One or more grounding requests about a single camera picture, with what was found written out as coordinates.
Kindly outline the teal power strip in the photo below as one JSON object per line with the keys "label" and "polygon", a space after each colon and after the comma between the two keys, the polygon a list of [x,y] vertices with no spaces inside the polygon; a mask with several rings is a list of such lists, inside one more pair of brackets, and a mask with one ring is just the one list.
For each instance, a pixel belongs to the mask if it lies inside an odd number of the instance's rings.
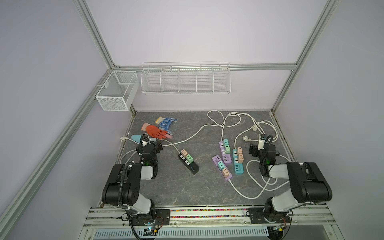
{"label": "teal power strip", "polygon": [[244,173],[243,164],[239,162],[239,156],[236,149],[232,150],[232,159],[234,163],[234,170],[236,175],[242,175]]}

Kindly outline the purple power strip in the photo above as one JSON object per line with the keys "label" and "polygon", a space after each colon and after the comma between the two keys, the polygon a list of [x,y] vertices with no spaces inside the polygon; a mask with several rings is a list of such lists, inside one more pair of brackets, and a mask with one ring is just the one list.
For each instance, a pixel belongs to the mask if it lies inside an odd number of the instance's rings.
{"label": "purple power strip", "polygon": [[223,160],[219,157],[219,155],[212,157],[212,161],[215,165],[215,168],[220,172],[220,175],[225,179],[225,181],[228,181],[233,177],[233,175],[231,174],[227,166],[224,164]]}
{"label": "purple power strip", "polygon": [[220,150],[221,150],[221,155],[222,155],[222,161],[225,165],[230,165],[232,163],[231,155],[225,153],[225,145],[223,141],[219,142]]}

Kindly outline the black power strip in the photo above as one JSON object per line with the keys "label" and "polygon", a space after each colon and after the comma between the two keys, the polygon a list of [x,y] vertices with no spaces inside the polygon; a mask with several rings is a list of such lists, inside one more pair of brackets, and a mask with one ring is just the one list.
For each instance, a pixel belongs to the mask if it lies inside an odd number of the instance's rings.
{"label": "black power strip", "polygon": [[178,158],[193,175],[199,172],[200,168],[195,162],[189,162],[182,154],[178,154]]}

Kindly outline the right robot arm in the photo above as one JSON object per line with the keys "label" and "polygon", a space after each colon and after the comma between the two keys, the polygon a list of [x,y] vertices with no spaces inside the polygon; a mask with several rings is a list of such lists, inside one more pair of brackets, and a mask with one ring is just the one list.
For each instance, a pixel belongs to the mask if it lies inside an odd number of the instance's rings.
{"label": "right robot arm", "polygon": [[321,204],[333,197],[333,192],[318,165],[313,162],[287,162],[277,164],[277,150],[272,144],[259,149],[251,144],[249,154],[259,158],[259,170],[265,178],[286,179],[290,189],[267,199],[264,216],[287,214],[290,210],[306,204]]}

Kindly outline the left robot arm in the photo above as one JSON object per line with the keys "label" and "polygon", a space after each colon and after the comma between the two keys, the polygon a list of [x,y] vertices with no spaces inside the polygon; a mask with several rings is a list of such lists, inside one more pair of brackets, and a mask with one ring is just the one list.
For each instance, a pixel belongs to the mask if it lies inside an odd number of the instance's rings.
{"label": "left robot arm", "polygon": [[156,178],[159,170],[157,154],[162,149],[160,143],[150,139],[136,148],[140,156],[138,163],[114,165],[102,192],[103,204],[122,209],[129,216],[155,219],[155,204],[140,193],[140,186],[142,180]]}

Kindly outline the green charger on rear strip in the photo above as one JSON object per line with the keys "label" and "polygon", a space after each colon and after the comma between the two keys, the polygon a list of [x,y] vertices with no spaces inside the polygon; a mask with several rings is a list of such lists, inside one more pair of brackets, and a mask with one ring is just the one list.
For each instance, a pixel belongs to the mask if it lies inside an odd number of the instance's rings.
{"label": "green charger on rear strip", "polygon": [[225,153],[229,154],[231,152],[231,147],[229,145],[225,145]]}

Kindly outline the pink glove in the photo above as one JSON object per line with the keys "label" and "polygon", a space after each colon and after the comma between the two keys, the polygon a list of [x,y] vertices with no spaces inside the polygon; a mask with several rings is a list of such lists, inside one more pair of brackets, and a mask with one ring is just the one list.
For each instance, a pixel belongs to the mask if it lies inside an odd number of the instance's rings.
{"label": "pink glove", "polygon": [[[150,124],[148,124],[148,123],[144,123],[143,126],[142,126],[142,131],[145,131],[145,132],[146,132],[146,126],[148,126],[148,125],[150,125]],[[172,139],[172,138],[173,138],[173,136],[167,134],[167,139]]]}

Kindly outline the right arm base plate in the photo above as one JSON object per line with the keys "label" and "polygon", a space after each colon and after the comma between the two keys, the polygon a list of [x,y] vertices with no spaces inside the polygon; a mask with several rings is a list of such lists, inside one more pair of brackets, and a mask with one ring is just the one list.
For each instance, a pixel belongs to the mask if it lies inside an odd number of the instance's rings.
{"label": "right arm base plate", "polygon": [[246,211],[246,216],[250,218],[252,224],[289,224],[291,215],[289,213],[270,213],[267,214],[265,208],[255,207]]}

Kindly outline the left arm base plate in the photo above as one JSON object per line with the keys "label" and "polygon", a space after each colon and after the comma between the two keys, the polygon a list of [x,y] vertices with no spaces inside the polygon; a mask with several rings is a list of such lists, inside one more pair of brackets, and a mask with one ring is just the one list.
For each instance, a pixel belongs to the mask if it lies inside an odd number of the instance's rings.
{"label": "left arm base plate", "polygon": [[134,226],[168,226],[171,220],[170,209],[158,209],[151,210],[146,215],[132,216],[131,221]]}

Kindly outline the green USB charger plug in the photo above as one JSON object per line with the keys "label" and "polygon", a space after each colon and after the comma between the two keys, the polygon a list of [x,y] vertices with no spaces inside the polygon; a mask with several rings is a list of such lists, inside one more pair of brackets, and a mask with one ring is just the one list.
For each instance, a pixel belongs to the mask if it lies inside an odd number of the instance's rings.
{"label": "green USB charger plug", "polygon": [[189,154],[186,156],[186,160],[187,160],[190,164],[194,161],[193,157],[192,157],[191,155],[189,155]]}

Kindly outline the purple power strip rear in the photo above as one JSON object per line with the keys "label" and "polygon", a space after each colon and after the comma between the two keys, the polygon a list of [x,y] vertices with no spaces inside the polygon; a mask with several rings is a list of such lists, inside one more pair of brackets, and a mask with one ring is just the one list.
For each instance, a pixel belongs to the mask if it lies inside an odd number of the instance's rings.
{"label": "purple power strip rear", "polygon": [[231,155],[225,153],[225,145],[223,141],[219,142],[220,150],[221,150],[221,155],[222,155],[222,161],[225,165],[230,165],[232,163]]}

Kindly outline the teal dustpan scoop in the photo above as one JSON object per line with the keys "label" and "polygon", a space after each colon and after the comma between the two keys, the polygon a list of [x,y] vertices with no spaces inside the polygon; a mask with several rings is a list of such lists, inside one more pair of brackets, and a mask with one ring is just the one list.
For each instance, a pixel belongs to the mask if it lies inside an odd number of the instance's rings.
{"label": "teal dustpan scoop", "polygon": [[[140,139],[141,139],[141,136],[142,135],[132,135],[131,136],[131,140],[138,144]],[[156,140],[156,138],[150,138],[150,141],[151,142],[156,142],[157,140]]]}

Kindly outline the pink USB charger plug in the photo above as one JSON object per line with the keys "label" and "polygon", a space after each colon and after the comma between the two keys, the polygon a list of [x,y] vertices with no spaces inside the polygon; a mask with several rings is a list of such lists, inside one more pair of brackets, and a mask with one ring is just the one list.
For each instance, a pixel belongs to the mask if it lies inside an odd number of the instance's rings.
{"label": "pink USB charger plug", "polygon": [[188,155],[188,152],[185,149],[181,150],[181,154],[186,157]]}

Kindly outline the red rubber glove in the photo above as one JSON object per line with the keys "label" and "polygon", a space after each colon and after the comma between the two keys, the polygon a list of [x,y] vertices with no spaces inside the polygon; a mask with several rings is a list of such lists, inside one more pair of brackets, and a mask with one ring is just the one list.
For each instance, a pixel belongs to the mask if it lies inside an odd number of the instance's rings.
{"label": "red rubber glove", "polygon": [[146,132],[150,137],[160,139],[160,140],[166,139],[168,134],[167,131],[161,130],[158,127],[153,125],[146,126]]}

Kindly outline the purple power strip front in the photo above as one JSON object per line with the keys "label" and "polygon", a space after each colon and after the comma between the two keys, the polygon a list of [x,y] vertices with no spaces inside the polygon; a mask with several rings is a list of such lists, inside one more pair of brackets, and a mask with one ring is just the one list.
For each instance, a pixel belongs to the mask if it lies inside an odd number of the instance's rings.
{"label": "purple power strip front", "polygon": [[225,181],[228,181],[233,177],[233,175],[231,174],[227,166],[224,164],[223,160],[219,157],[219,155],[212,157],[212,161],[215,165],[215,168],[220,172],[220,175],[225,179]]}

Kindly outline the blue patterned glove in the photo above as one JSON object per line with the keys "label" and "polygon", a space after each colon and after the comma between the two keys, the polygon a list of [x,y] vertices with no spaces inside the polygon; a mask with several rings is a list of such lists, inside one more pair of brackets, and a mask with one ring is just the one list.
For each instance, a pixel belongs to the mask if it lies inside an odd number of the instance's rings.
{"label": "blue patterned glove", "polygon": [[173,122],[178,122],[178,119],[173,119],[173,118],[164,118],[160,123],[159,123],[159,129],[166,131],[169,135],[173,135],[173,133],[170,130],[170,126]]}

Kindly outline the white mesh box basket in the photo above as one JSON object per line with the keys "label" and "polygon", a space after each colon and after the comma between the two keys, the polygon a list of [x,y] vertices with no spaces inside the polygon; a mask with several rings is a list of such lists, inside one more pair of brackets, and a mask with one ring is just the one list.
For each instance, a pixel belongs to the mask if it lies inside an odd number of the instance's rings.
{"label": "white mesh box basket", "polygon": [[129,111],[139,89],[135,71],[111,71],[96,99],[104,111]]}

